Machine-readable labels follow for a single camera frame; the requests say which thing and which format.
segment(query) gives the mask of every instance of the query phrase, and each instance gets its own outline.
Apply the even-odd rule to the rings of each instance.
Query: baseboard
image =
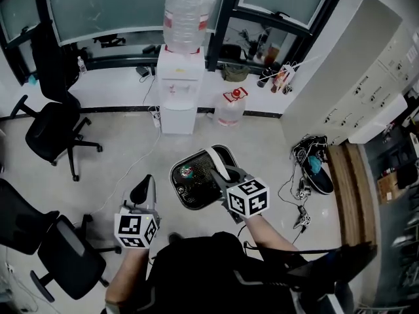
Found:
[[[198,107],[197,113],[214,113],[214,108],[211,107]],[[280,118],[282,114],[269,113],[269,112],[257,112],[257,111],[244,111],[244,116],[260,116],[263,118]]]
[[[149,106],[118,106],[118,107],[87,107],[82,108],[80,113],[126,113],[126,112],[147,112]],[[214,108],[211,107],[198,107],[197,113],[214,113]],[[257,112],[257,111],[244,111],[245,116],[260,116],[264,118],[280,118],[282,114]],[[18,114],[15,118],[29,118],[30,115]],[[9,116],[0,118],[1,121],[11,120]]]

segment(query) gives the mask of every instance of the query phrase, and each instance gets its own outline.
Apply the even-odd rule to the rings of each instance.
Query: white cube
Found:
[[[269,187],[260,178],[227,189],[228,208],[244,218],[269,208]]]
[[[156,232],[152,214],[115,214],[114,235],[123,247],[148,249]]]

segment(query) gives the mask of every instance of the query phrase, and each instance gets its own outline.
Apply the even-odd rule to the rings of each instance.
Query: tiled floor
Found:
[[[91,126],[82,130],[86,141],[97,141],[103,152],[95,148],[76,147],[76,169],[81,181],[71,180],[67,155],[58,161],[57,167],[37,157],[25,142],[25,134],[32,119],[21,118],[3,122],[0,128],[6,133],[1,138],[5,153],[6,172],[2,175],[11,185],[38,210],[46,213],[59,210],[72,222],[81,220],[85,213],[100,208],[114,190],[115,184],[129,166],[140,156],[149,152],[158,131],[153,126],[149,113],[104,113],[89,114]],[[125,190],[132,189],[146,174],[156,180],[157,209],[162,217],[161,228],[153,242],[151,256],[168,244],[167,235],[179,232],[185,237],[211,235],[218,231],[237,234],[236,225],[220,205],[213,204],[200,211],[184,208],[177,199],[168,180],[171,167],[182,158],[214,144],[224,144],[234,153],[239,165],[255,177],[261,177],[270,186],[270,210],[266,219],[288,240],[293,241],[298,230],[293,225],[298,216],[297,208],[282,202],[276,192],[291,175],[290,147],[282,133],[280,121],[273,118],[244,117],[235,128],[216,126],[206,117],[197,118],[192,136],[162,135],[153,153],[144,158],[120,183],[115,195],[103,211],[94,215],[93,232],[89,238],[95,246],[106,246],[113,239],[113,214],[118,211]],[[289,187],[282,191],[291,199]],[[328,249],[340,246],[340,230],[335,196],[313,193],[306,209],[312,224],[297,240],[300,249]],[[251,240],[244,230],[240,239]],[[0,247],[0,261],[5,260],[5,248]],[[38,275],[46,273],[38,256],[26,256],[9,249],[8,261],[16,276],[37,296],[41,296],[29,278],[30,270]],[[123,255],[107,253],[105,277],[111,280]],[[11,281],[16,301],[20,307],[34,306],[31,298]],[[56,301],[54,307],[60,313],[99,313],[103,308],[105,289],[97,284],[79,301],[72,300],[53,281],[48,286]],[[54,313],[44,302],[37,300],[39,313]]]

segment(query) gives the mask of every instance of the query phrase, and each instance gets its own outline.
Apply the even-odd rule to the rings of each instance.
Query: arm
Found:
[[[294,245],[282,237],[262,215],[245,219],[247,228],[258,247],[284,251],[298,251]]]
[[[106,290],[106,302],[123,305],[129,300],[134,289],[144,284],[148,263],[148,249],[128,249],[121,267]]]

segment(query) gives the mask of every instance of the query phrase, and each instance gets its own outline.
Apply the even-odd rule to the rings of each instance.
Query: red cap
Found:
[[[233,91],[233,96],[234,97],[240,97],[240,90],[238,90],[237,88]]]

